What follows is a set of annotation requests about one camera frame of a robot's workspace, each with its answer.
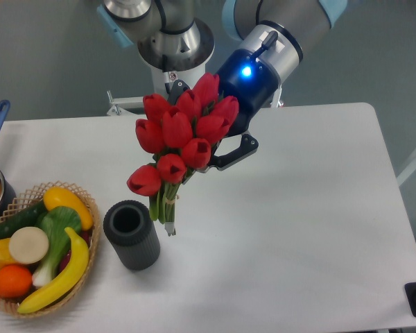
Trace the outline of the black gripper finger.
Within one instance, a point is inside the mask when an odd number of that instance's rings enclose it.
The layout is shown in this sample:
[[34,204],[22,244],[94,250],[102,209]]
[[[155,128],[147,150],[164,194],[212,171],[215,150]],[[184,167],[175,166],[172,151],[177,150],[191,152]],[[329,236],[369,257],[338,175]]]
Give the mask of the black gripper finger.
[[188,89],[191,89],[183,80],[177,79],[170,90],[167,101],[171,105],[175,105],[179,97]]
[[197,169],[199,173],[206,173],[210,169],[216,169],[218,171],[224,171],[233,165],[239,163],[247,157],[250,157],[256,153],[259,142],[253,137],[249,132],[245,132],[239,135],[240,142],[237,147],[230,149],[228,152],[220,154],[220,147],[223,143],[227,143],[227,140],[232,137],[227,137],[212,147],[211,158],[207,164],[200,169]]

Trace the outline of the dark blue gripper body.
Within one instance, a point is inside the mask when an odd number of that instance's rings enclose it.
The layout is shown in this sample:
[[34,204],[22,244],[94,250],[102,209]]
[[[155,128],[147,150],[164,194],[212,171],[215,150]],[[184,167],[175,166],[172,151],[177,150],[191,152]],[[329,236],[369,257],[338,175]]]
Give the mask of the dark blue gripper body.
[[297,40],[268,20],[256,25],[217,71],[223,96],[234,96],[239,114],[229,136],[248,130],[251,119],[281,87],[303,58]]

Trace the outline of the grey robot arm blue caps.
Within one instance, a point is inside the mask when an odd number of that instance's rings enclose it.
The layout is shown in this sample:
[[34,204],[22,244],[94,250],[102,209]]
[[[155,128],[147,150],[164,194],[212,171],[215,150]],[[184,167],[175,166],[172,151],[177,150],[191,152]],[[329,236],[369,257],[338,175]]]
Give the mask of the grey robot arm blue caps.
[[248,131],[264,107],[282,105],[285,80],[304,56],[334,27],[346,1],[222,1],[209,21],[200,1],[102,1],[97,14],[108,33],[133,46],[149,67],[153,89],[170,103],[193,87],[220,49],[216,31],[233,41],[227,59],[216,65],[220,91],[239,100],[239,115],[229,131],[241,143],[231,153],[213,156],[209,167],[226,169],[253,154],[257,141]]

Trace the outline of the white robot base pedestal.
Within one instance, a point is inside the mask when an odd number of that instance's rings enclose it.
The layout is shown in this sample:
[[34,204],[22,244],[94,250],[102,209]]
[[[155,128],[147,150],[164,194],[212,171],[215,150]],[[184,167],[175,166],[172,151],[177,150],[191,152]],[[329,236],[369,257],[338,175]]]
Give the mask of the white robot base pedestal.
[[[150,67],[153,79],[154,93],[168,98],[174,85],[178,80],[188,83],[190,88],[197,83],[198,79],[205,73],[205,65],[199,65],[194,69],[186,71],[166,71],[163,72],[155,67]],[[143,114],[143,98],[141,96],[127,98],[113,98],[111,91],[107,91],[110,108],[108,116],[122,116],[130,113]]]

